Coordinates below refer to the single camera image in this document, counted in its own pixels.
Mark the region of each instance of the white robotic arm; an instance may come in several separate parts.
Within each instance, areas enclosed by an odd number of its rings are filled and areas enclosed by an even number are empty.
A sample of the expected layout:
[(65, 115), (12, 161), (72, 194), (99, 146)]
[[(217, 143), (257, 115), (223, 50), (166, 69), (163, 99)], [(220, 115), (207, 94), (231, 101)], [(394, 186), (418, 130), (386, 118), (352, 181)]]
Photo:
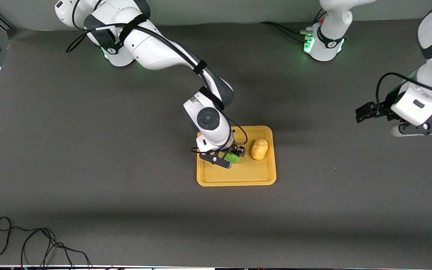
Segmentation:
[(344, 34), (353, 22), (353, 7), (376, 2), (377, 0), (319, 0), (327, 14), (323, 22), (316, 22), (306, 28), (312, 37), (304, 52), (318, 61), (332, 60), (341, 51)]
[[(146, 0), (103, 0), (95, 2), (93, 9), (91, 12), (88, 12), (88, 8), (84, 9), (86, 13), (81, 12), (79, 19), (85, 16), (82, 23), (85, 29), (114, 25), (103, 31), (87, 34), (91, 41), (105, 50), (114, 65), (128, 65), (134, 59), (142, 67), (151, 70), (185, 65), (202, 77), (206, 87), (202, 87), (183, 105), (185, 118), (202, 134), (196, 139), (202, 159), (229, 169), (231, 162), (219, 157), (218, 152), (231, 152), (238, 156), (245, 154), (245, 149), (234, 142), (228, 118), (222, 112), (233, 102), (233, 89), (209, 69), (204, 61), (199, 60), (181, 44), (169, 41), (159, 32), (148, 19), (150, 10)], [(57, 14), (62, 22), (69, 20), (69, 12)]]
[(368, 102), (356, 110), (357, 122), (368, 118), (387, 116), (388, 120), (401, 120), (391, 132), (397, 137), (432, 134), (432, 10), (425, 16), (418, 28), (418, 41), (426, 63), (393, 89), (384, 102)]

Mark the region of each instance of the black cable tie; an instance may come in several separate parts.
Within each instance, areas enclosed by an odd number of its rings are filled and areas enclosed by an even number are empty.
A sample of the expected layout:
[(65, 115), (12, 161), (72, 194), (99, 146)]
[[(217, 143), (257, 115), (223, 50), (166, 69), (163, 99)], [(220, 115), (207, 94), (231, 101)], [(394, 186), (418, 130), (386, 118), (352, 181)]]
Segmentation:
[(136, 16), (132, 21), (128, 22), (127, 25), (123, 27), (123, 30), (120, 34), (120, 41), (123, 43), (125, 39), (128, 37), (129, 33), (138, 26), (140, 23), (145, 22), (148, 19), (148, 17), (144, 14), (140, 14)]
[(204, 60), (200, 60), (199, 63), (194, 67), (193, 71), (194, 73), (198, 74), (207, 66), (206, 62)]
[(211, 101), (222, 111), (224, 110), (224, 104), (223, 102), (218, 99), (217, 96), (215, 96), (211, 91), (209, 91), (206, 87), (201, 87), (199, 89), (199, 92), (203, 94), (203, 96), (207, 97), (208, 99), (211, 99)]

